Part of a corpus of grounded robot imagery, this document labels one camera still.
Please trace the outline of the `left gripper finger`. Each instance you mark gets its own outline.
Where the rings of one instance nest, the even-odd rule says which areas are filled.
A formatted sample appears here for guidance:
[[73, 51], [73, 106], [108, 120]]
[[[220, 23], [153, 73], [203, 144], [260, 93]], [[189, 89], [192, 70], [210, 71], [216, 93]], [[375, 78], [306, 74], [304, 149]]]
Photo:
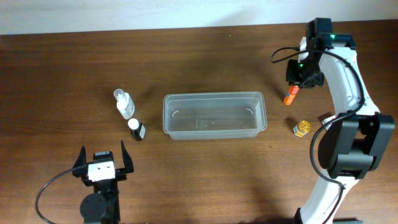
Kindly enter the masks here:
[[131, 156], [129, 155], [127, 149], [125, 148], [123, 140], [121, 140], [121, 150], [122, 150], [124, 168], [126, 170], [133, 170], [134, 164], [133, 164]]
[[83, 167], [86, 165], [86, 149], [84, 146], [81, 147], [80, 153], [73, 165], [73, 168]]

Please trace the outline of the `orange tube white cap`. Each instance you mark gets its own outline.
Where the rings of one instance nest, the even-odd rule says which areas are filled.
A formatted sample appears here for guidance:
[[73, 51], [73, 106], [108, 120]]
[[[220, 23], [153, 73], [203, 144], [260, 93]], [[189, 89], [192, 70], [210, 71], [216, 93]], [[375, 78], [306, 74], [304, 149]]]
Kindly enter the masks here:
[[287, 106], [291, 105], [299, 91], [299, 87], [297, 85], [292, 85], [289, 87], [289, 90], [283, 100], [283, 103]]

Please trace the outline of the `dark bottle white cap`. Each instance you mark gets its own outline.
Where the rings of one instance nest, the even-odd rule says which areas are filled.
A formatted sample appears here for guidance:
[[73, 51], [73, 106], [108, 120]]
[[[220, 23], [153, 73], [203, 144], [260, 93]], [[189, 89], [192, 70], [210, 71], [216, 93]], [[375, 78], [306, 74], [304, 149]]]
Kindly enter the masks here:
[[131, 136], [136, 141], [141, 141], [144, 139], [144, 137], [146, 135], [146, 128], [139, 120], [137, 120], [136, 118], [131, 118], [127, 122], [127, 125], [130, 129]]

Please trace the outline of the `small gold lid jar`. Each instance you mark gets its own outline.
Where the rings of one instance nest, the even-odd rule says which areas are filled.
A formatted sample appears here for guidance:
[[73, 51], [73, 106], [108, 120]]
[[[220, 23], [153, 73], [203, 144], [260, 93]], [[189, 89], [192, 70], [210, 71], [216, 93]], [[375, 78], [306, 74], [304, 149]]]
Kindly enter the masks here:
[[308, 121], [300, 121], [295, 127], [294, 127], [294, 134], [298, 137], [304, 137], [306, 134], [308, 134], [311, 130], [310, 123]]

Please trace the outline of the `white squeeze bottle clear cap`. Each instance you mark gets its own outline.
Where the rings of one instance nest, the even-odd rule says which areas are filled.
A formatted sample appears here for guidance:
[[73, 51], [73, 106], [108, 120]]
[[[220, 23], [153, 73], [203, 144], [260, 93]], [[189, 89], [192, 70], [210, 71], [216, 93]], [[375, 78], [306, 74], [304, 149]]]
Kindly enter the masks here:
[[135, 105], [130, 94], [122, 89], [116, 89], [114, 91], [114, 97], [117, 101], [116, 107], [122, 117], [126, 120], [131, 119], [135, 112]]

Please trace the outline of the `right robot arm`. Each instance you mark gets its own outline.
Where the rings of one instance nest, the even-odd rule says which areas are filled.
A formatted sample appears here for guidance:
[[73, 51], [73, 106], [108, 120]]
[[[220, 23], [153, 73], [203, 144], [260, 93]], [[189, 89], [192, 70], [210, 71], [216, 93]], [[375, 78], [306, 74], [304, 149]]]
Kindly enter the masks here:
[[312, 88], [327, 83], [335, 117], [315, 133], [318, 157], [311, 163], [319, 178], [310, 198], [295, 214], [296, 223], [332, 223], [346, 194], [375, 170], [395, 128], [391, 115], [381, 114], [361, 78], [351, 35], [333, 32], [329, 18], [316, 18], [306, 27], [297, 60], [289, 60], [289, 85]]

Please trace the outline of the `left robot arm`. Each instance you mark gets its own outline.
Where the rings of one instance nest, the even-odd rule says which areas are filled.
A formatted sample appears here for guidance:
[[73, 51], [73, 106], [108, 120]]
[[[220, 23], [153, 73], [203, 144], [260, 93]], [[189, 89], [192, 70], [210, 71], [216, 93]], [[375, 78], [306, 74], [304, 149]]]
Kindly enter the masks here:
[[73, 165], [72, 175], [78, 177], [87, 187], [93, 187], [93, 193], [86, 196], [80, 205], [84, 223], [108, 224], [121, 221], [118, 183], [125, 181], [129, 173], [134, 172], [132, 158], [121, 142], [124, 167], [115, 168], [111, 151], [93, 154], [93, 160], [86, 160], [85, 147], [81, 148]]

